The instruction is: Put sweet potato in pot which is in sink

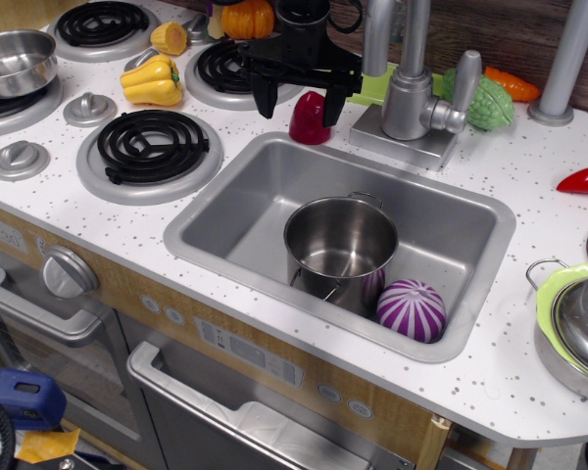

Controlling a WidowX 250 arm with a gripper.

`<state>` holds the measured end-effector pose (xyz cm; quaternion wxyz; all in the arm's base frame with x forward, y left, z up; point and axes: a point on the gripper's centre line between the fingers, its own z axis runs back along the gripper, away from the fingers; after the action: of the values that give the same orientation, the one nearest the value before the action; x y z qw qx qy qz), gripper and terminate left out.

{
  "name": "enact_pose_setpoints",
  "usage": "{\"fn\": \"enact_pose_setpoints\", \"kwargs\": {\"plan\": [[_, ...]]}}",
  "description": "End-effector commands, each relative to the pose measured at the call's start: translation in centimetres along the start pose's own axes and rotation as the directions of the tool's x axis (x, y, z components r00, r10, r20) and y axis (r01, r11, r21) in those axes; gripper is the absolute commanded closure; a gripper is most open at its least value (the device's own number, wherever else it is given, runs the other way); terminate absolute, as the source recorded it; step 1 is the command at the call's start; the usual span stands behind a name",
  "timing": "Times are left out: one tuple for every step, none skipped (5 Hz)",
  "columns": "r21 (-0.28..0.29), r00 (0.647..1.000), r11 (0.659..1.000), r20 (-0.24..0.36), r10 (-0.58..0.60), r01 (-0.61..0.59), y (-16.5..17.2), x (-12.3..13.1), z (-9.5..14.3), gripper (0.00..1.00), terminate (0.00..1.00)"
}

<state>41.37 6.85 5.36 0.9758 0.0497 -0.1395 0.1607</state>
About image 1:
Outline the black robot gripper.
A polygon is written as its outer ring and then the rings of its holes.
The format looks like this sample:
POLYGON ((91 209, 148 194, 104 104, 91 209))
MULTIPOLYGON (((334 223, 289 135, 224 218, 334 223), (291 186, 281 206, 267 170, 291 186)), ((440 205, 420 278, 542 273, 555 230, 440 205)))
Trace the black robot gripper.
POLYGON ((284 84, 325 88, 322 125, 339 120, 348 88, 359 90, 361 58, 332 43, 329 38, 269 38, 242 42, 238 51, 244 76, 258 112, 272 118, 277 87, 284 84))

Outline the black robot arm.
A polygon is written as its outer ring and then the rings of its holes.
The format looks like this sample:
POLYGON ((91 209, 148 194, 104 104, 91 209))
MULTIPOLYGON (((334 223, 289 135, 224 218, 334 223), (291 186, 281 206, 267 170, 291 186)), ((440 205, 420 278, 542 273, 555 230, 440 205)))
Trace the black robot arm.
POLYGON ((336 124, 347 98, 362 89, 362 59, 329 38, 327 1, 278 1, 278 36, 242 43, 242 71, 259 113, 271 118, 278 86, 293 84, 325 91, 322 125, 336 124))

